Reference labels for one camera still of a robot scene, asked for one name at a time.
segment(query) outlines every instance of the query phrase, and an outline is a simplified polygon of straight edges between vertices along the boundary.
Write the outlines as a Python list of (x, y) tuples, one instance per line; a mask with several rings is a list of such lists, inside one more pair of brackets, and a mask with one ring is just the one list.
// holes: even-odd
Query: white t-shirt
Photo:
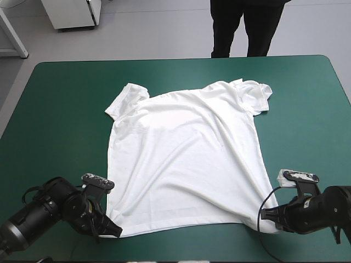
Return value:
[[(106, 110), (114, 119), (106, 214), (121, 237), (170, 228), (242, 223), (257, 229), (272, 187), (253, 116), (268, 110), (268, 85), (241, 79), (149, 98), (127, 84)], [(277, 206), (274, 195), (268, 208)], [(278, 230), (261, 220), (262, 232)]]

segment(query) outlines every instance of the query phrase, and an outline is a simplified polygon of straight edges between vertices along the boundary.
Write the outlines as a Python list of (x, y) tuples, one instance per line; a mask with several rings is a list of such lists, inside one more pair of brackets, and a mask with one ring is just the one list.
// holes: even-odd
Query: gray floor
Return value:
[[(213, 43), (209, 8), (209, 0), (103, 0), (95, 30), (64, 33), (53, 29), (40, 0), (5, 9), (30, 56), (0, 59), (0, 135), (39, 62), (208, 58)], [(328, 56), (350, 99), (349, 14), (351, 0), (292, 0), (269, 55)], [(245, 56), (246, 49), (241, 24), (231, 56)]]

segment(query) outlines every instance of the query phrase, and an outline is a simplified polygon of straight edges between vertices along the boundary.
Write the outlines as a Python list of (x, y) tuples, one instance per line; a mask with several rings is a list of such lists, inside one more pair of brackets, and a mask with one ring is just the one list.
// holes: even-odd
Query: table surface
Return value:
[[(273, 90), (269, 112), (254, 119), (273, 187), (281, 168), (317, 174), (321, 190), (351, 185), (351, 107), (324, 56), (45, 62), (34, 69), (0, 140), (0, 222), (22, 207), (21, 195), (31, 186), (55, 176), (78, 185), (84, 173), (107, 175), (112, 119), (104, 111), (128, 82), (156, 96), (238, 78)], [(295, 192), (280, 190), (276, 196), (284, 204)], [(264, 235), (264, 242), (286, 261), (351, 260), (346, 237), (336, 245), (329, 229)], [(184, 227), (96, 244), (65, 222), (8, 260), (47, 255), (60, 261), (272, 261), (257, 233), (242, 224)]]

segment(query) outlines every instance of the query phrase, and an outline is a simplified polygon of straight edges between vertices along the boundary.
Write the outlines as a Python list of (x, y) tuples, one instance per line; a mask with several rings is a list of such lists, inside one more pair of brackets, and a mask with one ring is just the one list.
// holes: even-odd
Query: person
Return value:
[(212, 58), (228, 58), (234, 32), (244, 15), (247, 56), (267, 56), (284, 5), (290, 0), (211, 0)]

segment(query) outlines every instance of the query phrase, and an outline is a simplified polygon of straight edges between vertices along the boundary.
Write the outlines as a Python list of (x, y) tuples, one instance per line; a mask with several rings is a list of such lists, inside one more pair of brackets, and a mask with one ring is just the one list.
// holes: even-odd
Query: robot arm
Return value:
[(330, 227), (337, 244), (343, 229), (351, 243), (351, 186), (330, 186), (320, 193), (316, 175), (291, 170), (281, 170), (278, 181), (281, 187), (297, 188), (298, 195), (288, 204), (262, 209), (262, 219), (298, 234)]
[(37, 190), (32, 202), (0, 227), (0, 262), (14, 251), (25, 250), (59, 220), (67, 221), (77, 232), (94, 236), (119, 237), (122, 229), (104, 213), (100, 200), (110, 193), (113, 182), (93, 175), (82, 176), (83, 190), (61, 177), (53, 178), (40, 187), (30, 188), (25, 195)]

